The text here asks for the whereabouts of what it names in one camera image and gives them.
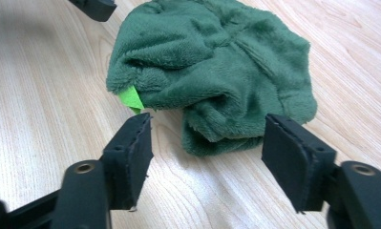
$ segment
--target wood grain surface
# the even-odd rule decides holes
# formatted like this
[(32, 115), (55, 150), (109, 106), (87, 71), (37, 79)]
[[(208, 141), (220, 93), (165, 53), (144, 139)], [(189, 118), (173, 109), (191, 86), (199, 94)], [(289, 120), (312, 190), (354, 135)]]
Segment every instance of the wood grain surface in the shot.
[[(0, 199), (10, 210), (58, 189), (63, 173), (96, 159), (133, 115), (105, 78), (119, 26), (143, 3), (116, 0), (106, 23), (67, 0), (0, 0)], [(243, 0), (277, 14), (311, 43), (319, 104), (306, 127), (381, 169), (381, 0)], [(326, 228), (296, 215), (261, 161), (262, 147), (194, 157), (180, 146), (180, 111), (151, 112), (155, 154), (138, 210), (115, 228)]]

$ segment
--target light wood floor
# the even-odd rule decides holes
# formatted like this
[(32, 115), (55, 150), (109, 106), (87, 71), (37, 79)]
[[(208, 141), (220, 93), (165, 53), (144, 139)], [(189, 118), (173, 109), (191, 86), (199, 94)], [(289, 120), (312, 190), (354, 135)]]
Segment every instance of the light wood floor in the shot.
[[(276, 13), (311, 43), (319, 104), (306, 127), (344, 160), (381, 169), (381, 0), (243, 0)], [(0, 0), (0, 199), (10, 210), (60, 187), (64, 170), (99, 158), (133, 115), (105, 89), (119, 25), (142, 3), (117, 0), (106, 23), (67, 0)], [(115, 228), (325, 228), (296, 215), (261, 150), (194, 157), (180, 146), (180, 111), (152, 112), (155, 158), (138, 211)]]

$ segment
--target green towel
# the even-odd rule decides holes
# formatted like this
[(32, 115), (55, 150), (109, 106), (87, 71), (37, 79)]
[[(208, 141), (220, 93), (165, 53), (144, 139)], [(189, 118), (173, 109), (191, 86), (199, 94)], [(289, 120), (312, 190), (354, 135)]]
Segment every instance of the green towel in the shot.
[(183, 109), (182, 146), (197, 156), (262, 142), (265, 116), (315, 116), (308, 42), (268, 11), (234, 0), (154, 0), (119, 30), (107, 88), (145, 108)]

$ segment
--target bright green tag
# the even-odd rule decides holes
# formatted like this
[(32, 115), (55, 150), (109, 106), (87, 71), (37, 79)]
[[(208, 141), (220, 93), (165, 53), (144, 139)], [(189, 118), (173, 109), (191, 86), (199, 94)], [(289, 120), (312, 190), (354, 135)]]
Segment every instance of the bright green tag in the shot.
[(144, 109), (134, 85), (129, 87), (124, 92), (120, 93), (118, 97), (119, 100), (121, 100), (121, 103), (131, 108), (131, 110), (133, 110), (136, 115), (140, 113), (140, 110)]

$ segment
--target green fleece cloth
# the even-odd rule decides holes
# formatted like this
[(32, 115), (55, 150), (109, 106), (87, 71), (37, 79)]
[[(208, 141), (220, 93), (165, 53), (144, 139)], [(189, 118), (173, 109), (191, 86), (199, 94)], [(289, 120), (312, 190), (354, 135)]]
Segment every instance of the green fleece cloth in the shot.
[(308, 42), (268, 11), (234, 0), (154, 0), (122, 23), (107, 88), (137, 89), (145, 108), (184, 111), (182, 146), (197, 156), (263, 138), (268, 113), (315, 116)]

